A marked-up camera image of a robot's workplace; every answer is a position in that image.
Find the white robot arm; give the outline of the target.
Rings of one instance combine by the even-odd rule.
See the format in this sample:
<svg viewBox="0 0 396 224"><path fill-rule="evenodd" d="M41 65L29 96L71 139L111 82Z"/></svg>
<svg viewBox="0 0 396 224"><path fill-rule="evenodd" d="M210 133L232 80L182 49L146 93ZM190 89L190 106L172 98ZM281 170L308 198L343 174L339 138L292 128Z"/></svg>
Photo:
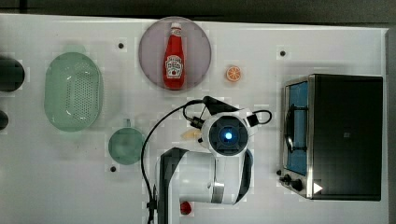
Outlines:
<svg viewBox="0 0 396 224"><path fill-rule="evenodd" d="M183 202L236 204L249 190L253 156L248 146L258 120L249 109L210 116L199 125L197 152L173 147L156 164L155 224L180 224Z"/></svg>

